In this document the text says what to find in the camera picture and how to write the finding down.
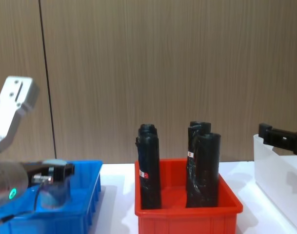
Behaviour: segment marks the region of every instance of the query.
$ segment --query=white label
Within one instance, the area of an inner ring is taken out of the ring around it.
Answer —
[[[191,158],[194,158],[194,153],[192,153],[192,152],[187,152],[187,156],[189,156],[189,157],[191,157]]]
[[[140,176],[140,177],[143,177],[143,178],[145,178],[145,179],[148,179],[148,174],[145,173],[145,172],[142,172],[141,170],[139,171],[139,176]]]

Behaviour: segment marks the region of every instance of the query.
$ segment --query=blue plastic bin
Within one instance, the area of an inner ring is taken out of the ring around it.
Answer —
[[[0,225],[0,234],[88,234],[99,200],[101,161],[71,161],[75,174],[70,179],[71,199],[63,207],[47,210],[38,199],[35,213],[22,215]],[[0,207],[0,218],[33,210],[38,187]]]

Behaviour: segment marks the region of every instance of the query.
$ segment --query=black cable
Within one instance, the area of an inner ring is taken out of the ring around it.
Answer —
[[[40,191],[41,189],[44,187],[44,185],[46,184],[47,181],[45,182],[42,182],[36,192],[36,196],[35,196],[35,201],[34,201],[34,204],[33,204],[33,211],[23,211],[23,212],[20,212],[18,214],[10,214],[8,216],[5,216],[3,218],[0,218],[0,225],[5,223],[5,222],[8,222],[10,220],[12,220],[13,218],[17,217],[17,216],[22,216],[22,215],[27,215],[27,214],[31,214],[31,213],[34,213],[37,209],[37,202],[38,202],[38,197],[39,197],[39,194],[40,194]]]
[[[41,32],[42,32],[42,43],[43,43],[43,53],[44,53],[44,65],[45,65],[45,73],[46,73],[47,92],[48,92],[48,96],[49,96],[49,106],[50,106],[50,113],[51,113],[54,155],[55,155],[55,159],[57,159],[55,131],[54,131],[54,122],[53,122],[53,111],[52,111],[52,100],[51,100],[51,91],[50,91],[50,81],[49,81],[49,73],[48,73],[48,69],[47,69],[46,49],[45,49],[45,42],[44,42],[44,29],[43,29],[43,20],[42,20],[41,0],[39,0],[39,12],[40,12],[40,23],[41,23]]]

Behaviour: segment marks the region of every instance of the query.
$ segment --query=wood grain wall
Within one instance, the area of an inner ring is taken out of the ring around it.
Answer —
[[[191,120],[222,160],[260,122],[297,130],[297,0],[41,0],[57,156],[133,162],[141,123],[186,157]]]
[[[35,79],[40,95],[26,115],[11,147],[0,160],[54,158],[39,4],[36,0],[0,0],[0,92],[8,76]]]

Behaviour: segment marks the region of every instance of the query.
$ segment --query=white tabletop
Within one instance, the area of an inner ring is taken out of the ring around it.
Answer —
[[[297,234],[254,180],[253,162],[222,162],[219,172],[244,206],[237,234]],[[90,234],[138,234],[134,214],[134,164],[105,164],[101,193]]]

